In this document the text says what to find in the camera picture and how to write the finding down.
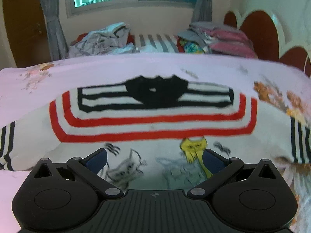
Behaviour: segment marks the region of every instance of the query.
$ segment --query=wall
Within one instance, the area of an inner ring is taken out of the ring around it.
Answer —
[[[230,1],[213,0],[213,21],[223,21],[230,7]],[[67,18],[65,0],[59,0],[59,18],[67,43],[76,39],[79,34],[120,21],[130,24],[133,34],[178,33],[188,27],[191,16],[191,8],[135,7],[93,11]],[[0,69],[15,66],[5,30],[2,0],[0,0]]]
[[[311,44],[311,0],[231,0],[241,15],[251,8],[272,10],[283,26],[285,41]]]

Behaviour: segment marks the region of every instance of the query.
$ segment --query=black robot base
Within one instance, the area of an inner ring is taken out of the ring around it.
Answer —
[[[210,149],[213,176],[188,191],[128,190],[96,175],[107,163],[99,149],[67,163],[41,159],[12,202],[19,233],[239,233],[288,229],[297,201],[268,159],[245,164]]]

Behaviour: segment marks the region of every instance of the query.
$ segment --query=gray curtain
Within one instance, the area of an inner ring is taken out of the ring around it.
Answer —
[[[51,60],[60,60],[68,52],[68,46],[59,21],[59,0],[40,0],[47,23]]]
[[[198,21],[211,22],[212,8],[213,8],[212,0],[197,0],[197,3],[193,10],[191,22],[198,22]]]

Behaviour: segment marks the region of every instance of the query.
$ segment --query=window frame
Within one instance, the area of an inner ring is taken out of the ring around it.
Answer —
[[[74,0],[66,0],[66,13],[67,17],[69,18],[75,15],[80,15],[87,12],[94,12],[98,10],[151,6],[194,8],[195,4],[182,0],[113,0],[100,3],[92,3],[76,8]]]

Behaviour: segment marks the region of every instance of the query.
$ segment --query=black stripe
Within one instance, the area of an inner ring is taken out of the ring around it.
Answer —
[[[218,92],[218,91],[199,91],[199,90],[192,90],[187,89],[185,93],[188,94],[198,94],[198,95],[209,95],[209,96],[223,96],[223,95],[230,95],[230,91],[228,92]],[[114,98],[114,97],[126,97],[130,96],[128,92],[103,92],[103,93],[97,93],[97,94],[83,94],[82,98],[88,99],[88,100],[96,100],[98,98],[106,97],[106,98]]]
[[[77,100],[78,100],[78,107],[80,110],[82,110],[82,99],[83,99],[83,94],[82,94],[82,88],[77,89]]]
[[[159,34],[157,34],[156,37],[158,38],[158,41],[160,42],[160,44],[162,46],[163,52],[169,52],[169,50],[167,49],[167,46],[163,42],[161,36]]]
[[[146,46],[144,35],[140,34],[139,39],[140,39],[140,46]]]
[[[296,137],[295,137],[295,119],[293,117],[290,117],[291,121],[291,143],[292,143],[292,155],[294,157],[294,163],[298,162],[298,159],[296,157]]]
[[[14,171],[11,165],[11,158],[10,158],[10,152],[13,150],[14,128],[15,128],[15,122],[12,122],[10,125],[9,145],[8,145],[7,154],[3,157],[4,160],[7,162],[7,169],[10,171]]]
[[[96,100],[102,97],[114,98],[114,97],[124,97],[124,96],[130,96],[130,95],[128,92],[104,92],[104,93],[90,94],[90,95],[85,95],[82,93],[82,98],[88,99],[88,100]]]
[[[152,38],[152,35],[148,34],[148,38],[149,38],[150,43],[151,43],[151,44],[153,45],[153,47],[156,49],[156,45],[155,45],[155,42],[154,42],[154,40],[153,40],[153,38]]]
[[[223,101],[218,103],[212,102],[192,102],[192,101],[179,101],[175,102],[172,106],[148,106],[145,104],[107,104],[97,106],[86,106],[82,104],[82,101],[78,101],[79,109],[83,112],[89,113],[93,111],[104,111],[104,110],[151,110],[151,109],[165,109],[174,107],[218,107],[224,108],[232,105],[229,101]]]
[[[191,81],[189,82],[190,85],[204,85],[204,86],[215,86],[221,89],[229,89],[229,87],[217,84],[217,83],[209,83],[209,82],[195,82],[195,81]]]
[[[5,143],[5,133],[7,132],[7,127],[3,127],[2,128],[2,132],[1,132],[1,144],[0,144],[0,157],[3,156],[3,152],[4,152],[4,143]]]
[[[309,138],[310,138],[310,129],[305,127],[306,129],[306,151],[307,151],[307,156],[309,158],[309,163],[311,163],[311,150],[310,150],[310,142],[309,142]]]
[[[302,148],[302,130],[301,130],[301,123],[298,122],[298,139],[299,139],[299,150],[300,150],[300,158],[301,163],[306,163],[306,160],[304,159],[304,150]]]
[[[193,90],[193,89],[187,89],[185,93],[188,94],[198,94],[198,95],[230,95],[230,91],[228,89],[228,92],[219,92],[219,91],[200,91],[200,90]]]
[[[233,104],[233,101],[234,101],[234,91],[233,91],[233,89],[229,88],[229,96],[230,96],[230,102],[231,102],[231,104]]]
[[[171,40],[171,38],[169,37],[169,35],[165,35],[166,39],[169,41],[169,43],[171,44],[172,48],[174,49],[175,52],[179,52],[177,46],[174,44],[174,42]]]
[[[115,87],[115,86],[124,86],[124,82],[118,83],[118,84],[107,84],[107,85],[96,85],[96,86],[89,86],[89,87],[81,87],[80,89],[109,88],[109,87]]]

